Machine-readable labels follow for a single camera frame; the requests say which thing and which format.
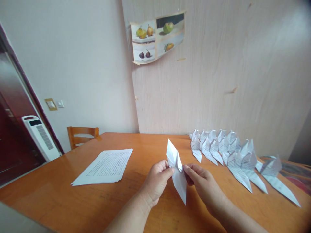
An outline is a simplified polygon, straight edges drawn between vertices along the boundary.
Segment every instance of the white tower fan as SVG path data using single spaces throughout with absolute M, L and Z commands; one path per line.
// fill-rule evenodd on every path
M 50 162 L 58 158 L 58 149 L 44 123 L 37 116 L 24 116 L 22 120 L 45 160 Z

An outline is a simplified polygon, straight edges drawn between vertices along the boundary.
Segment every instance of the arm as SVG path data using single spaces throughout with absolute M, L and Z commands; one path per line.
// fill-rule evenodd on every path
M 184 165 L 184 171 L 188 185 L 195 185 L 208 211 L 227 232 L 267 232 L 227 198 L 209 171 L 196 164 Z
M 104 233 L 143 232 L 151 208 L 158 203 L 174 171 L 166 160 L 153 165 L 138 193 L 127 202 Z

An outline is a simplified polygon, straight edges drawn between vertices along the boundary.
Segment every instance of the wooden table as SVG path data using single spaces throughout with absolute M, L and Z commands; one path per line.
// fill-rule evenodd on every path
M 59 232 L 102 232 L 124 204 L 139 190 L 150 167 L 166 159 L 167 139 L 179 151 L 183 164 L 199 163 L 188 136 L 104 133 L 60 158 L 0 189 L 0 201 Z M 72 187 L 103 150 L 133 148 L 121 181 Z M 253 194 L 227 167 L 215 166 L 204 156 L 201 166 L 210 170 L 232 202 L 269 232 L 306 232 L 310 226 L 311 197 L 279 175 L 302 208 L 272 188 L 269 194 L 252 184 Z M 187 187 L 185 206 L 169 180 L 148 217 L 145 232 L 224 232 L 206 210 L 193 187 Z

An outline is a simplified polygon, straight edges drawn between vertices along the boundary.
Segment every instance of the hand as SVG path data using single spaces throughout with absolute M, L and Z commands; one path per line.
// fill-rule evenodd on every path
M 175 168 L 169 168 L 168 162 L 162 160 L 154 164 L 142 185 L 139 193 L 152 208 L 162 195 L 167 180 L 174 174 Z
M 198 195 L 207 207 L 207 210 L 217 217 L 217 214 L 233 204 L 218 186 L 212 174 L 196 164 L 183 166 L 187 184 L 195 186 Z

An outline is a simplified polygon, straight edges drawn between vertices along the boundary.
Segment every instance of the poster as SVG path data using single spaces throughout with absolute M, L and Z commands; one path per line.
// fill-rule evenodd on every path
M 131 23 L 135 64 L 148 64 L 181 44 L 185 36 L 185 12 L 144 23 Z

